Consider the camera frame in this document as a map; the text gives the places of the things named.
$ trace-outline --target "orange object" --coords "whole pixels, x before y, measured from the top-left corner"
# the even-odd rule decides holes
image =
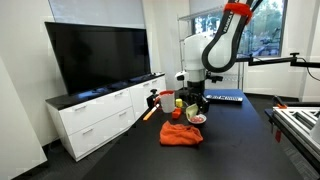
[[[287,106],[286,106],[286,105],[283,105],[283,106],[282,106],[282,105],[280,105],[280,104],[277,104],[277,106],[278,106],[279,109],[287,109]]]
[[[275,138],[276,138],[277,142],[280,143],[280,141],[281,141],[281,131],[279,129],[276,132]]]
[[[154,113],[154,111],[155,111],[158,107],[159,107],[159,104],[157,104],[155,107],[153,107],[153,108],[151,109],[151,111],[148,112],[148,114],[143,118],[143,120],[144,120],[144,121],[148,120],[149,117]]]
[[[250,6],[248,4],[243,3],[227,3],[224,7],[224,11],[230,10],[235,14],[239,14],[241,16],[248,16],[246,24],[248,24],[252,17],[252,11],[250,10]]]
[[[172,112],[172,119],[179,119],[180,115],[181,115],[181,108],[176,108]]]
[[[203,141],[198,128],[182,124],[172,125],[166,121],[160,131],[162,145],[196,145]]]

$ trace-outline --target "black panel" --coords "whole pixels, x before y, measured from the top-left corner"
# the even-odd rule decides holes
[[[69,95],[150,74],[145,29],[45,25]]]

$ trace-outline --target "white cabinet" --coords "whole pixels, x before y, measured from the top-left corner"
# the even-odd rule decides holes
[[[82,103],[62,96],[47,105],[62,144],[79,161],[128,130],[148,109],[151,89],[165,90],[164,76]],[[75,105],[66,107],[68,101]]]
[[[148,109],[146,99],[152,94],[151,89],[157,89],[157,93],[165,90],[165,77],[161,76],[129,88],[136,120]]]
[[[59,114],[70,135],[130,106],[129,89],[125,89],[66,108]]]

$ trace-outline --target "yellow cup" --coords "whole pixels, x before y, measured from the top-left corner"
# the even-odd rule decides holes
[[[182,99],[176,99],[176,107],[182,107],[183,104],[182,104]]]

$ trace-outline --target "desk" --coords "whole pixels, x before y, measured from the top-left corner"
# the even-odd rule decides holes
[[[148,121],[138,120],[84,179],[302,179],[242,91],[205,93],[241,96],[243,103],[210,105],[199,126],[200,145],[161,146],[162,124],[186,121],[156,111]]]

